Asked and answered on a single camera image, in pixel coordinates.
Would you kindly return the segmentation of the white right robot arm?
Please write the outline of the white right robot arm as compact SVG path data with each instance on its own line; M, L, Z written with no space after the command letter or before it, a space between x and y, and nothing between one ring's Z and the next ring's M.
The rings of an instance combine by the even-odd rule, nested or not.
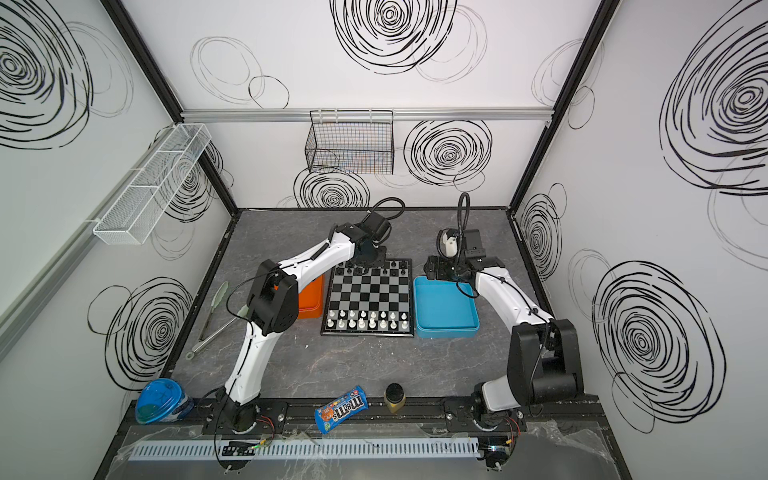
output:
M486 254L477 229L439 231L436 250L424 266L427 278L468 286L466 294L485 299L510 333L505 375L475 387L477 424L488 428L503 413L584 393L575 326L539 308L504 263Z

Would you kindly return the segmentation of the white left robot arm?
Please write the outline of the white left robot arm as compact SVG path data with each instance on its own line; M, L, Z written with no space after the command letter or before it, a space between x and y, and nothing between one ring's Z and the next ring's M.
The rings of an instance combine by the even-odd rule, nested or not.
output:
M391 220L372 210L358 223L334 226L318 244L279 262L263 261L246 296L243 344L219 395L217 417L244 432L256 422L254 401L281 335L298 318L300 293L332 267L347 261L371 264L383 255Z

